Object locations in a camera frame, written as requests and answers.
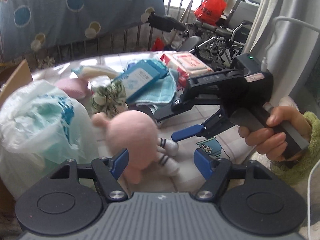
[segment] hand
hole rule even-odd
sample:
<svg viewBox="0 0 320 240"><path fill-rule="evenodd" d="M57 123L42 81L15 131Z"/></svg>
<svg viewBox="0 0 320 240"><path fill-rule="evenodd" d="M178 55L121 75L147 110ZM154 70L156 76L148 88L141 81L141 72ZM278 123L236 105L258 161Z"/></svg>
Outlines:
<svg viewBox="0 0 320 240"><path fill-rule="evenodd" d="M308 142L311 138L312 128L304 116L292 106L278 106L275 107L270 117L267 120L269 128L262 128L250 133L248 128L239 127L239 135L245 138L245 142L249 146L257 146L256 150L259 154L266 154L269 160L284 161L282 156L287 142L285 141L286 134L284 132L274 134L272 128L280 124L283 120L288 120L291 125L305 138ZM301 153L296 154L288 161L296 160L301 156Z"/></svg>

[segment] silver bolt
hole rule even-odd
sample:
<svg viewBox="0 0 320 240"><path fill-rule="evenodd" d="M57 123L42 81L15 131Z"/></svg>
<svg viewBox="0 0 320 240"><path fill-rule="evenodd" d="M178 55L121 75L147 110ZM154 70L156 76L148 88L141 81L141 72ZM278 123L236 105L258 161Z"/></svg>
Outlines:
<svg viewBox="0 0 320 240"><path fill-rule="evenodd" d="M121 199L124 197L124 192L121 190L114 190L110 192L109 197L112 199Z"/></svg>
<svg viewBox="0 0 320 240"><path fill-rule="evenodd" d="M198 196L198 198L201 198L201 199L208 199L208 198L211 198L213 196L213 194L211 191L202 190L202 191L198 192L197 196Z"/></svg>

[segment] pink cloth object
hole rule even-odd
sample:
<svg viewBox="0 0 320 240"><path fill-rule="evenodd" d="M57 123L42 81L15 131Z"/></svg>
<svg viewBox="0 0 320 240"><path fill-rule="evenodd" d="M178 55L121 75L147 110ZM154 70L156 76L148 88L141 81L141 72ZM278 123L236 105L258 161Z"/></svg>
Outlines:
<svg viewBox="0 0 320 240"><path fill-rule="evenodd" d="M143 112L129 110L111 120L105 113L94 114L92 123L106 127L106 144L113 155L128 149L129 163L124 176L131 183L139 183L142 170L157 159L158 130L153 120Z"/></svg>
<svg viewBox="0 0 320 240"><path fill-rule="evenodd" d="M63 78L55 83L55 86L66 92L74 99L83 99L89 92L88 81L79 78Z"/></svg>

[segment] floor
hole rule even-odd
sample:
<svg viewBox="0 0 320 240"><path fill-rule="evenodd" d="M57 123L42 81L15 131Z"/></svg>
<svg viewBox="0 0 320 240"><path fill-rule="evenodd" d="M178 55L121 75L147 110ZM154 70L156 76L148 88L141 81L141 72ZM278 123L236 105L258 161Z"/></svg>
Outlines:
<svg viewBox="0 0 320 240"><path fill-rule="evenodd" d="M67 78L74 75L74 73L71 73L71 69L79 67L80 64L108 65L115 70L122 71L129 61L146 58L159 58L161 55L162 53L159 52L142 52L94 57L82 61L73 61L57 66L56 68L49 68L35 72L33 73L33 78L34 80L45 79L50 83L55 83L61 78ZM88 100L81 103L83 103L84 106L87 106ZM171 134L174 131L191 125L201 124L218 109L219 106L195 106L192 110L167 120L159 129L159 137L170 139ZM110 156L105 146L103 130L95 128L95 134L100 156ZM131 194L134 191L196 191L204 183L204 178L193 163L193 153L195 149L198 148L196 143L204 139L205 138L193 137L179 142L179 154L175 157L176 161L180 163L180 172L178 175L174 177L164 177L160 175L157 167L152 166L144 171L145 176L140 184L130 185L123 178L119 179L119 183L128 194ZM222 153L222 157L229 158L234 163L241 163L251 150L251 147L248 147L244 140L239 137L237 127L233 127L217 135L216 139L225 152Z"/></svg>

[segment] fuzzy green sleeve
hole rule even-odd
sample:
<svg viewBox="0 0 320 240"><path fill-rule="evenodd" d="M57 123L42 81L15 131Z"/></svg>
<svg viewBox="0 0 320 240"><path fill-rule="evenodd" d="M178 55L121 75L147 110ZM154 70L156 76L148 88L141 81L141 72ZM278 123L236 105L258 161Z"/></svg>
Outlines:
<svg viewBox="0 0 320 240"><path fill-rule="evenodd" d="M291 169L284 165L283 162L271 162L270 164L271 171L291 186L308 177L311 169L320 158L320 120L311 112L306 112L304 117L312 126L308 150Z"/></svg>

